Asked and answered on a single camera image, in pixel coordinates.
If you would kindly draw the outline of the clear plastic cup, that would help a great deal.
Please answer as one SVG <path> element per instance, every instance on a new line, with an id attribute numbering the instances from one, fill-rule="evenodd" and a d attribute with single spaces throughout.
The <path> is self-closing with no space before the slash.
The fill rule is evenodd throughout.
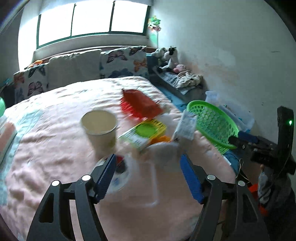
<path id="1" fill-rule="evenodd" d="M 149 160 L 166 172 L 180 172 L 181 148 L 177 142 L 160 142 L 147 148 Z"/>

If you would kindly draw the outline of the round lidded food container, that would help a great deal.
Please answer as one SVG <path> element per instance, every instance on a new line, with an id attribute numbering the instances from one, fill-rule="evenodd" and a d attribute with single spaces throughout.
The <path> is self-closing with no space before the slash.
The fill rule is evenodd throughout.
<path id="1" fill-rule="evenodd" d="M 130 179 L 130 172 L 128 170 L 128 163 L 124 156 L 116 156 L 116 170 L 111 179 L 110 185 L 106 192 L 106 196 L 118 194 Z"/>

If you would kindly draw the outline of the clear plastic tray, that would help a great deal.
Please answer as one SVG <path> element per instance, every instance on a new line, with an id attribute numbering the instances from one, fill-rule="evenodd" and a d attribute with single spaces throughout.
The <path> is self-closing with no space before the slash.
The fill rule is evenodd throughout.
<path id="1" fill-rule="evenodd" d="M 159 191 L 155 165 L 133 160 L 126 192 L 127 207 L 150 208 L 157 205 Z"/>

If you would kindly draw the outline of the white milk carton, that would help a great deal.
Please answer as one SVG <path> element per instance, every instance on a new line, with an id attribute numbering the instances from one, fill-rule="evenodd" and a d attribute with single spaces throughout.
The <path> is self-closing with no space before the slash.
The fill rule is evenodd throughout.
<path id="1" fill-rule="evenodd" d="M 180 142 L 182 140 L 192 141 L 197 125 L 197 116 L 187 110 L 184 110 L 181 119 L 173 134 L 172 140 Z"/>

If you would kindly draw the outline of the orange peel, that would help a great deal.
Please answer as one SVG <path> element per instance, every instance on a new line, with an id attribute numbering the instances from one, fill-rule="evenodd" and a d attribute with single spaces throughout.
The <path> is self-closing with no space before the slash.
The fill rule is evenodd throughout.
<path id="1" fill-rule="evenodd" d="M 150 145 L 154 145 L 156 143 L 161 143 L 161 142 L 170 142 L 171 141 L 171 138 L 164 135 L 164 136 L 160 136 L 160 137 L 156 137 L 156 138 L 153 138 L 151 141 L 150 141 Z"/>

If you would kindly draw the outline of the white paper cup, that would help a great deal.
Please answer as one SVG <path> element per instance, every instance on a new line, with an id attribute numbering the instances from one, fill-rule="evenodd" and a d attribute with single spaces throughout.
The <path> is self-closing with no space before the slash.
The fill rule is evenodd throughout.
<path id="1" fill-rule="evenodd" d="M 85 113 L 80 122 L 96 157 L 101 158 L 114 152 L 118 121 L 112 112 L 93 109 Z"/>

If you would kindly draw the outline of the lime juice plastic bottle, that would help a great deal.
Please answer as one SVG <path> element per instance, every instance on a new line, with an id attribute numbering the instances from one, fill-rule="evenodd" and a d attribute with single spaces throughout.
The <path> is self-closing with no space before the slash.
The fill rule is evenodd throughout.
<path id="1" fill-rule="evenodd" d="M 131 146 L 138 151 L 142 151 L 154 138 L 163 136 L 166 129 L 167 127 L 164 123 L 153 118 L 151 120 L 142 121 L 123 133 L 118 139 L 131 144 Z"/>

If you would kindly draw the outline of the red snack bag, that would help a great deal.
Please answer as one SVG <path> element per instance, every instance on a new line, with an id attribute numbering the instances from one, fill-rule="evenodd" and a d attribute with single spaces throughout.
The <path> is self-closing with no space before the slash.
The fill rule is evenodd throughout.
<path id="1" fill-rule="evenodd" d="M 159 104 L 137 89 L 122 89 L 122 111 L 134 118 L 152 119 L 163 113 Z"/>

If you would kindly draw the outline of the red plastic stool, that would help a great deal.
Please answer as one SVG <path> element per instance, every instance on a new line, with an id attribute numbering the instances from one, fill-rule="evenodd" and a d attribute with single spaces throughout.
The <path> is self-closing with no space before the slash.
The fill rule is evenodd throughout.
<path id="1" fill-rule="evenodd" d="M 262 205 L 259 203 L 259 196 L 258 196 L 258 184 L 254 184 L 250 187 L 248 187 L 248 190 L 251 192 L 252 197 L 257 202 L 258 209 L 260 211 L 260 214 L 265 217 L 268 214 L 268 211 L 262 207 Z"/>

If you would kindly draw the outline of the clear storage box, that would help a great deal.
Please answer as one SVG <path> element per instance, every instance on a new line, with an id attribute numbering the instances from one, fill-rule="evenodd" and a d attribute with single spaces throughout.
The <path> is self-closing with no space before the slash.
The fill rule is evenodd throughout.
<path id="1" fill-rule="evenodd" d="M 249 111 L 234 102 L 225 101 L 215 91 L 206 91 L 205 95 L 205 101 L 224 111 L 236 123 L 240 131 L 250 133 L 255 119 Z"/>

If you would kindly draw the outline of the green plastic basket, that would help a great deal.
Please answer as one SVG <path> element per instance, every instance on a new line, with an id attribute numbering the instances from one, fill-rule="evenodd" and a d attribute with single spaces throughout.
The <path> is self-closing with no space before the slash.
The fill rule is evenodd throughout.
<path id="1" fill-rule="evenodd" d="M 238 136 L 239 129 L 234 121 L 218 107 L 194 100 L 187 104 L 187 111 L 197 116 L 196 129 L 221 153 L 236 147 L 228 142 L 230 136 Z"/>

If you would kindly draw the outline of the pink tissue pack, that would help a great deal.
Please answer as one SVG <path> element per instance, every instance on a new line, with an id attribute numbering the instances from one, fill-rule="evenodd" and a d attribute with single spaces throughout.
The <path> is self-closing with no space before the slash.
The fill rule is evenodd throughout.
<path id="1" fill-rule="evenodd" d="M 15 125 L 8 121 L 5 115 L 1 116 L 1 135 L 0 135 L 0 162 L 3 162 L 4 156 L 11 145 L 17 131 Z"/>

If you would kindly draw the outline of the crumpled patterned cloth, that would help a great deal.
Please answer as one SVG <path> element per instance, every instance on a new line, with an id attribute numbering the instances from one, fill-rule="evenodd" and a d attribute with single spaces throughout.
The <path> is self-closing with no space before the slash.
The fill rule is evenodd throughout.
<path id="1" fill-rule="evenodd" d="M 176 88 L 185 88 L 188 86 L 197 86 L 203 80 L 203 75 L 194 74 L 190 70 L 180 72 L 175 82 Z"/>

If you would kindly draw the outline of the green plastic tub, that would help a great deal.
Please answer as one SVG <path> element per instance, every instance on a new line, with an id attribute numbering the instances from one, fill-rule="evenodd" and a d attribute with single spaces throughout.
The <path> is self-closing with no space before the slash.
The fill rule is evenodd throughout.
<path id="1" fill-rule="evenodd" d="M 6 110 L 6 104 L 2 97 L 0 97 L 0 117 L 4 115 L 4 112 Z"/>

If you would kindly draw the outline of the pink plush toy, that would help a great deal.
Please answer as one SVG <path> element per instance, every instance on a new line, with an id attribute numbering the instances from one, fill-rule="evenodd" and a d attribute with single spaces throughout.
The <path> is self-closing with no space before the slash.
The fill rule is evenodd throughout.
<path id="1" fill-rule="evenodd" d="M 177 64 L 173 69 L 173 72 L 176 74 L 179 74 L 184 71 L 187 71 L 187 67 L 184 64 Z"/>

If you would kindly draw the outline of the left butterfly cushion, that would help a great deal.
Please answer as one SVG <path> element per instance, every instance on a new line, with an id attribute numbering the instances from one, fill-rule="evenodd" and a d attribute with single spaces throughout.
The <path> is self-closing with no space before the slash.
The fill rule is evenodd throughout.
<path id="1" fill-rule="evenodd" d="M 15 103 L 48 91 L 48 64 L 39 64 L 14 74 Z"/>

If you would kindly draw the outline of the butterfly cushion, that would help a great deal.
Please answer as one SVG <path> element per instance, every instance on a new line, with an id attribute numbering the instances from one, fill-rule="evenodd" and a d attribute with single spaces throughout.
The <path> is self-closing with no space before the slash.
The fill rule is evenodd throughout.
<path id="1" fill-rule="evenodd" d="M 141 76 L 149 79 L 146 46 L 130 46 L 101 52 L 100 78 Z"/>
<path id="2" fill-rule="evenodd" d="M 48 91 L 48 64 L 39 64 L 14 74 L 15 103 Z"/>

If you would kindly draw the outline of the cow plush toy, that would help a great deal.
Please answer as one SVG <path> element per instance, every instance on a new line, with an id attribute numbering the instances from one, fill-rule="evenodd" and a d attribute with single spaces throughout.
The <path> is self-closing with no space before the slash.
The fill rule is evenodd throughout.
<path id="1" fill-rule="evenodd" d="M 160 67 L 157 67 L 157 72 L 162 73 L 163 71 L 172 72 L 175 66 L 178 65 L 178 51 L 176 47 L 170 46 L 168 48 L 168 51 L 165 52 L 163 59 L 168 61 L 167 65 Z"/>

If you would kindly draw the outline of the grey plain cushion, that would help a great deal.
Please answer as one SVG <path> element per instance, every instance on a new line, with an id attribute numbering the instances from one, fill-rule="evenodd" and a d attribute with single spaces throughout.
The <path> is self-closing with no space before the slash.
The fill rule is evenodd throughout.
<path id="1" fill-rule="evenodd" d="M 101 50 L 52 57 L 48 63 L 48 89 L 100 78 Z"/>

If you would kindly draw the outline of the grey plush toy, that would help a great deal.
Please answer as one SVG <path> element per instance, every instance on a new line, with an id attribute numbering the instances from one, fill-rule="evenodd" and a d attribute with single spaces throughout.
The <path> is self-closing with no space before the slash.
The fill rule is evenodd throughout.
<path id="1" fill-rule="evenodd" d="M 166 51 L 166 48 L 158 48 L 154 52 L 152 52 L 151 55 L 156 58 L 163 58 Z"/>

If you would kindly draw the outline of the right butterfly cushion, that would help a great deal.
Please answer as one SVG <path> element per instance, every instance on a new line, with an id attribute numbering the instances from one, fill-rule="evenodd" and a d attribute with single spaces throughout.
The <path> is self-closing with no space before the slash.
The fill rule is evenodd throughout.
<path id="1" fill-rule="evenodd" d="M 146 46 L 130 46 L 101 52 L 100 78 L 141 76 L 149 79 Z"/>

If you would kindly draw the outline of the colourful pinwheel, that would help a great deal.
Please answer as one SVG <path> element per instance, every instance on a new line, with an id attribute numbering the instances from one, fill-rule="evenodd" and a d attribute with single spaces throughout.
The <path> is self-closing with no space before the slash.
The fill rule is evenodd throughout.
<path id="1" fill-rule="evenodd" d="M 161 30 L 160 23 L 160 19 L 158 19 L 156 16 L 152 16 L 149 18 L 147 26 L 149 29 L 159 32 Z"/>

